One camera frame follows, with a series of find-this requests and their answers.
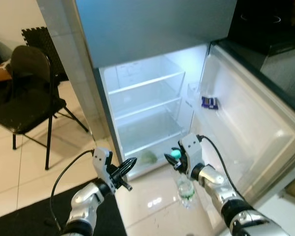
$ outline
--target bottle cap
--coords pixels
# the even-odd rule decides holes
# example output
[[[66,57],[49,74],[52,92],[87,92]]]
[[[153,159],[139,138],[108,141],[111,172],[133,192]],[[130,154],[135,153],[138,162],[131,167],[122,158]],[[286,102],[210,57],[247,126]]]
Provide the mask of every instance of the bottle cap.
[[[181,158],[181,153],[179,150],[172,150],[171,156],[177,160],[177,159]]]

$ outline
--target chair seat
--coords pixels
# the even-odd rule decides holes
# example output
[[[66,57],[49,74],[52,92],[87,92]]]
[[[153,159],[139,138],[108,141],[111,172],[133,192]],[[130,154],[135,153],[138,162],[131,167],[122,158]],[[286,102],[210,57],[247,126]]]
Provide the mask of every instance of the chair seat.
[[[25,134],[49,117],[49,101],[49,94],[29,90],[0,106],[0,125],[14,134]],[[65,106],[65,100],[54,99],[54,113]]]

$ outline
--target chair backrest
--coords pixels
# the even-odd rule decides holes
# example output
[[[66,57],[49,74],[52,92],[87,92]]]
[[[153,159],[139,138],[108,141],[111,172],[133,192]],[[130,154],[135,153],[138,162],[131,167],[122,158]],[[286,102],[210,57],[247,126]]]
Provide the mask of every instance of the chair backrest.
[[[38,48],[25,45],[16,47],[10,65],[13,73],[30,73],[49,83],[54,82],[50,61]]]

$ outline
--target glossy floor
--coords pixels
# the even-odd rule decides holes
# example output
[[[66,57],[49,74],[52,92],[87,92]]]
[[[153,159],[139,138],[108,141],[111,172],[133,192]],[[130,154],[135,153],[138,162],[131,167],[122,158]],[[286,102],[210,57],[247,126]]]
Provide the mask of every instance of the glossy floor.
[[[62,82],[59,93],[68,108],[83,123],[82,110],[69,82]],[[42,142],[47,139],[47,122],[28,135]],[[12,135],[0,127],[0,216],[50,196],[53,184],[64,167],[79,153],[96,146],[110,148],[106,139],[93,141],[90,134],[66,117],[53,120],[50,170],[44,170],[46,149],[26,137]],[[63,176],[56,192],[62,192],[97,176],[91,155],[82,157]],[[186,210],[181,206],[169,167],[157,169],[130,182],[133,190],[120,188],[118,207],[129,236],[212,235],[210,222],[201,204]]]

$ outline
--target black chair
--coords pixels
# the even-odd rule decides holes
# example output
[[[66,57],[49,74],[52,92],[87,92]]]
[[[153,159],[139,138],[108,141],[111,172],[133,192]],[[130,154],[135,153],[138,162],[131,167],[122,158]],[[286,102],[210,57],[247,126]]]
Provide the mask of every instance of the black chair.
[[[71,118],[86,131],[89,130],[67,109],[65,100],[59,98],[52,65],[48,57],[38,48],[18,46],[11,56],[12,99],[0,106],[0,125],[13,133],[13,149],[16,135],[27,138],[47,148],[45,170],[49,169],[51,130],[55,113],[64,108]],[[49,119],[47,145],[29,137],[27,132]]]

